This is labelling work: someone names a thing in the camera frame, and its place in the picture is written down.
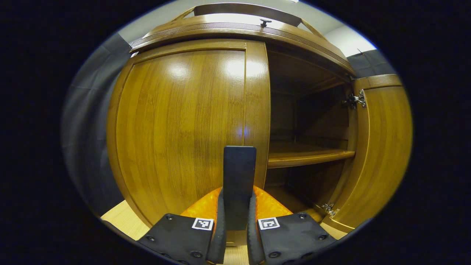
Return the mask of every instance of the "closed cabinet door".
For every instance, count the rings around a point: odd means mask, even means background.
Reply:
[[[412,148],[412,115],[406,91],[397,75],[377,75],[353,81],[357,149],[351,172],[333,209],[322,221],[350,232],[374,217],[388,203],[406,172]]]
[[[122,194],[150,227],[222,186],[227,145],[257,149],[263,187],[269,128],[265,44],[187,41],[130,58],[112,94],[107,147]]]

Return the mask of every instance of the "wooden cabinet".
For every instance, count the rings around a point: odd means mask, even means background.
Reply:
[[[338,48],[296,27],[300,18],[218,5],[149,32],[116,83],[107,145],[129,206],[149,227],[180,214],[222,186],[224,146],[245,145],[257,148],[255,185],[291,211],[337,234],[373,217],[411,151],[399,78],[355,80]],[[260,10],[273,22],[260,25]],[[365,108],[342,103],[360,92]]]
[[[222,186],[223,149],[268,156],[270,83],[263,42],[180,42],[132,57],[113,91],[107,144],[113,173],[148,225]]]

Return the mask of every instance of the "white wall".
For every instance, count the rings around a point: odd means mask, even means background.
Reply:
[[[358,50],[363,52],[376,49],[367,39],[346,25],[324,34],[324,37],[339,48],[345,57],[360,53]]]
[[[176,0],[141,16],[137,20],[124,26],[118,32],[124,40],[131,42],[140,39],[156,26],[171,21],[184,11],[194,6],[218,2],[250,3],[276,8],[303,18],[321,34],[328,33],[333,29],[343,26],[343,23],[336,18],[301,1],[293,3],[289,0]],[[302,24],[299,28],[309,31]]]

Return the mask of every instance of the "metal hinge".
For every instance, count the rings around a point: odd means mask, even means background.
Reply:
[[[358,96],[355,96],[354,94],[350,94],[348,99],[342,100],[342,105],[345,106],[347,104],[350,104],[350,107],[352,109],[356,109],[357,102],[360,103],[362,107],[366,108],[366,99],[365,99],[365,94],[363,93],[363,89],[360,90],[360,94]]]
[[[321,207],[322,209],[325,210],[326,213],[330,214],[329,218],[331,219],[340,210],[340,209],[332,210],[333,203],[329,203],[329,204],[324,203],[323,205],[321,205]]]

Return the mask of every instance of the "orange gripper pad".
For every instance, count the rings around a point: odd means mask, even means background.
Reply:
[[[266,191],[254,186],[253,191],[255,193],[257,204],[255,210],[255,218],[270,218],[279,217],[284,215],[291,215],[292,212],[288,210],[283,204],[278,202]],[[191,218],[206,218],[214,219],[214,228],[216,228],[217,217],[218,217],[218,197],[221,192],[221,188],[217,188],[204,197],[195,202],[192,206],[188,207],[181,216]]]
[[[261,188],[254,186],[253,192],[255,193],[257,199],[255,220],[292,215],[292,212],[288,210],[288,208],[286,208],[283,204],[281,204]]]
[[[216,229],[216,221],[218,217],[218,197],[221,188],[210,191],[204,197],[195,202],[192,206],[188,207],[181,216],[191,218],[205,218],[214,219],[214,229]]]

